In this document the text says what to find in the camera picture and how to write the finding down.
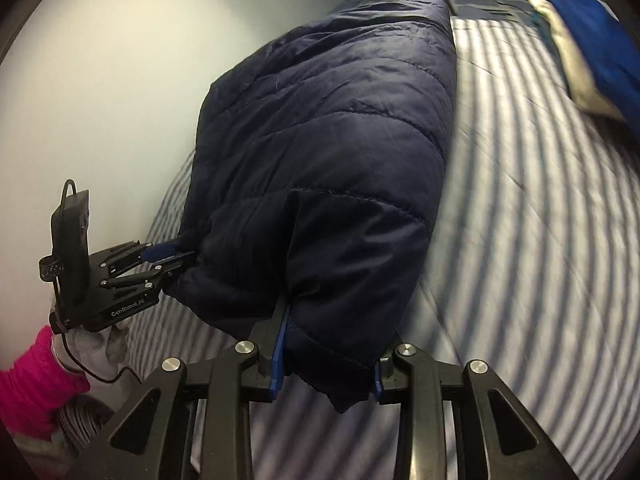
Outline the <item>left hand grey glove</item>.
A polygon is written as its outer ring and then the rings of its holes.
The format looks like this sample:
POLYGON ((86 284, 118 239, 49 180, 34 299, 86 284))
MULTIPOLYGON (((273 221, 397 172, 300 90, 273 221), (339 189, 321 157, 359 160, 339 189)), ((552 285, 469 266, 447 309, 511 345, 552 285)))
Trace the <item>left hand grey glove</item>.
POLYGON ((119 322, 97 333, 82 327, 63 333, 53 309, 49 313, 53 332, 52 356, 59 366, 72 374, 85 376, 111 385, 129 370, 127 365, 129 322, 119 322))

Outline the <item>pink left sleeve forearm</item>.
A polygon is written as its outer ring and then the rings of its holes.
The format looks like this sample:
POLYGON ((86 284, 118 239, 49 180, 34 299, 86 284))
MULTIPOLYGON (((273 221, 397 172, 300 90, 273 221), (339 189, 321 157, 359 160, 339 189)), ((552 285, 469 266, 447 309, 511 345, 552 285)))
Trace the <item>pink left sleeve forearm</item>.
POLYGON ((75 396, 90 390, 86 375, 58 360, 54 333, 44 326, 35 342, 1 372, 1 421, 10 434, 50 441, 55 416, 75 396))

